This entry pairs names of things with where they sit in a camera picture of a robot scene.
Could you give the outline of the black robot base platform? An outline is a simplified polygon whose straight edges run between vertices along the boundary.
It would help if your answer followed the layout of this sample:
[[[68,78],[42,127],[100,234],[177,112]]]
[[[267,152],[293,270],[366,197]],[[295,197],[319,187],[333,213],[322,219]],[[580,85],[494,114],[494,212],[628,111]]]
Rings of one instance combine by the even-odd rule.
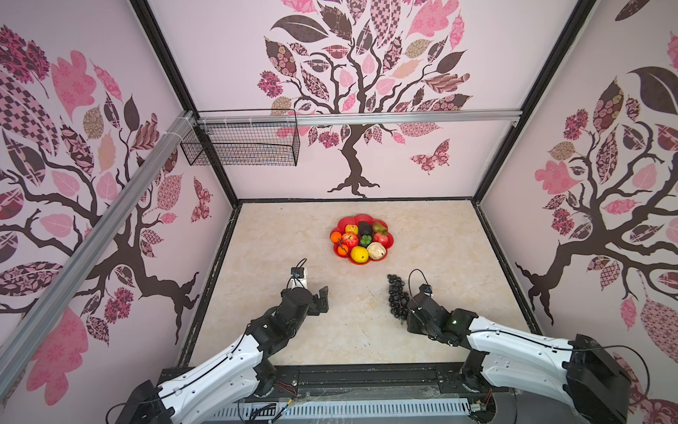
[[[455,380],[457,372],[464,362],[422,363],[422,364],[367,364],[367,365],[335,365],[335,366],[284,366],[276,369],[275,385],[284,385],[296,381],[303,390],[324,389],[356,389],[390,386],[417,386],[436,384],[442,393],[468,392],[478,395],[487,392],[467,390]],[[272,395],[258,397],[269,398]]]

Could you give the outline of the brown green fig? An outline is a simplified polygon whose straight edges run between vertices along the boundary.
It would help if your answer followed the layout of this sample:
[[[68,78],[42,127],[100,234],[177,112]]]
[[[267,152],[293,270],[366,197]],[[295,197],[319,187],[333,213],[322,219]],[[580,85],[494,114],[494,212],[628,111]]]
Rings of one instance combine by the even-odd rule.
[[[388,233],[388,227],[379,221],[373,222],[372,230],[374,233],[379,233],[382,235],[386,235]]]

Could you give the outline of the dark green avocado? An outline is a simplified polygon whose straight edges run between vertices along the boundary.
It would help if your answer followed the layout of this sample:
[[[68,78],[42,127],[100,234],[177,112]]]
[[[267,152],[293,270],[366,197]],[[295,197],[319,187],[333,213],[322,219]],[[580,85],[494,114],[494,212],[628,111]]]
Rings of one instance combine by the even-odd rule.
[[[372,224],[370,224],[369,222],[366,222],[366,221],[358,223],[358,236],[360,238],[362,238],[362,237],[367,236],[367,235],[369,235],[369,236],[374,235]]]

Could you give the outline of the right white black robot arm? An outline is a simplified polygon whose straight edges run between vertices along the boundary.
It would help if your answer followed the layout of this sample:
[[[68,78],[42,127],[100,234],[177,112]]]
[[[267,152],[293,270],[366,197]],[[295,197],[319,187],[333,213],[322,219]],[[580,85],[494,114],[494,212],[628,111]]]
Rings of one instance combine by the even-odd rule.
[[[407,330],[469,354],[455,376],[464,388],[511,388],[554,399],[590,423],[624,423],[630,373],[595,339],[544,337],[457,308],[448,312],[426,288],[401,302]]]

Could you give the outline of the red strawberry with green leaves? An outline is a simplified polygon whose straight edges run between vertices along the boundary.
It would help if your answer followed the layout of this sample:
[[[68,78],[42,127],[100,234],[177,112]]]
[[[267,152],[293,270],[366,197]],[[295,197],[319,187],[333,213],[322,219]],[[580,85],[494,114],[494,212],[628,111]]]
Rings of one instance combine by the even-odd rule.
[[[373,242],[380,243],[383,246],[388,244],[388,236],[381,232],[376,232],[373,235]]]

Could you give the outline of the red flower-shaped fruit bowl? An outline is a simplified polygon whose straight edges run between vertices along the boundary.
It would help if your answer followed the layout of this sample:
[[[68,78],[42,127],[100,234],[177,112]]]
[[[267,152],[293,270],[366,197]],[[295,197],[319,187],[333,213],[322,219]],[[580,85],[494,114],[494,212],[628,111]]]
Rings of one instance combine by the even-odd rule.
[[[346,233],[346,232],[344,231],[344,227],[345,227],[347,224],[356,224],[356,226],[358,226],[358,223],[363,222],[363,221],[369,222],[370,224],[373,224],[373,222],[375,222],[375,221],[379,221],[379,222],[382,222],[384,225],[386,225],[386,226],[388,227],[388,225],[387,225],[386,222],[384,222],[384,221],[382,221],[382,220],[380,220],[380,219],[377,219],[377,218],[373,218],[373,217],[371,217],[371,216],[369,216],[369,215],[366,215],[366,214],[358,214],[358,215],[353,216],[353,217],[344,217],[344,218],[342,218],[341,220],[338,221],[338,223],[337,223],[337,225],[335,226],[335,228],[329,233],[329,240],[330,240],[330,235],[331,235],[331,233],[332,233],[333,231],[339,231],[340,233],[342,233],[342,235],[344,235],[344,233]],[[394,236],[393,236],[392,233],[390,232],[389,227],[388,227],[388,233],[387,233],[386,235],[388,236],[388,244],[387,244],[386,246],[384,246],[384,247],[386,247],[386,249],[388,249],[388,252],[389,252],[390,249],[391,249],[391,247],[393,247],[393,245],[394,245],[394,243],[395,243]],[[364,263],[364,264],[354,263],[354,262],[351,260],[351,252],[350,252],[346,257],[339,256],[339,255],[337,255],[337,253],[335,252],[335,246],[336,246],[337,244],[342,244],[342,240],[341,240],[339,243],[336,243],[336,244],[333,243],[332,241],[331,241],[331,243],[332,243],[332,245],[333,245],[333,252],[334,252],[334,254],[335,254],[336,256],[338,256],[338,257],[340,257],[340,258],[344,258],[344,259],[348,260],[350,263],[352,263],[352,264],[354,264],[354,265],[367,265],[367,264],[369,264],[369,263],[374,263],[374,262],[375,262],[375,261],[371,261],[371,260],[370,260],[368,263]]]

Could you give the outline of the red pomegranate fruit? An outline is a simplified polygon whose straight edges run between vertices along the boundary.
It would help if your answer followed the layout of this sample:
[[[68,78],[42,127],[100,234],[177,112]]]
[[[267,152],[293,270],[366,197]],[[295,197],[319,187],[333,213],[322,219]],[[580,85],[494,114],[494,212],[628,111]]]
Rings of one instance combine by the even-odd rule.
[[[359,237],[356,235],[356,233],[349,231],[347,233],[344,233],[342,236],[342,245],[346,246],[348,249],[348,252],[351,252],[351,250],[354,247],[357,247],[359,244]]]

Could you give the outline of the black grape bunch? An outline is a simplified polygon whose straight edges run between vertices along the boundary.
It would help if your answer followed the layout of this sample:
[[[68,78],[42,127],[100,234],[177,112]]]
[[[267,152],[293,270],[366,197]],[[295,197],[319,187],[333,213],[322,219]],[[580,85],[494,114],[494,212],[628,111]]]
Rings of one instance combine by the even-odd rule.
[[[408,316],[410,295],[404,291],[404,280],[401,277],[388,275],[388,305],[390,314],[395,319],[405,321]]]

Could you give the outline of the yellow lemon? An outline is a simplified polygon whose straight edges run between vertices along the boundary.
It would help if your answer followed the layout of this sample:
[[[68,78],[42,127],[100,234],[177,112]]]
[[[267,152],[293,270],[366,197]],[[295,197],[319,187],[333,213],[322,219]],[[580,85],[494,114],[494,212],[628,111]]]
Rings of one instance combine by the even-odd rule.
[[[368,250],[362,246],[353,247],[351,249],[351,260],[358,264],[368,263],[370,261]]]

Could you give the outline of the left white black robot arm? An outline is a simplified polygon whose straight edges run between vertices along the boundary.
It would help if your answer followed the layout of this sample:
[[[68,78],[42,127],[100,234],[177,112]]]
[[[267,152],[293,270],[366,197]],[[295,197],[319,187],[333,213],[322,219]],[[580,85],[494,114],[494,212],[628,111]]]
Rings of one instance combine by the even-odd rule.
[[[304,286],[284,289],[281,303],[250,321],[231,346],[201,365],[159,385],[146,381],[118,407],[117,423],[202,423],[224,406],[275,385],[269,358],[296,337],[307,316],[328,312],[328,287],[317,294]]]

